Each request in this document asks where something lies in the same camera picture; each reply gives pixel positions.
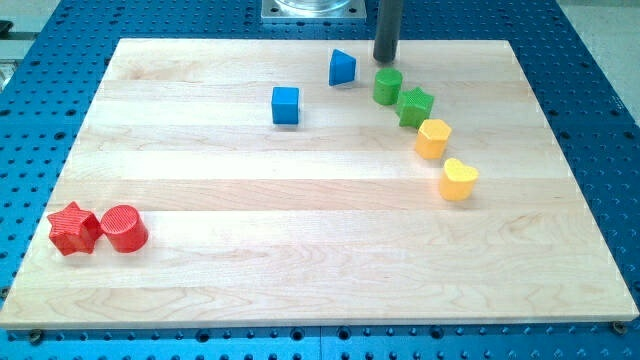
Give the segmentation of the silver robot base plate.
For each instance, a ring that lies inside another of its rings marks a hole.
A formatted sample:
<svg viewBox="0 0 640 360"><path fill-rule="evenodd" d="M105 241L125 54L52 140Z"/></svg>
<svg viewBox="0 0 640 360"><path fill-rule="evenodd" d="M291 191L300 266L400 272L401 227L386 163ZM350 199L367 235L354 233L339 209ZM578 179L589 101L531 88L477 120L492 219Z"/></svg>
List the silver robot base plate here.
<svg viewBox="0 0 640 360"><path fill-rule="evenodd" d="M367 19L364 0L262 0L261 19L267 23L359 22Z"/></svg>

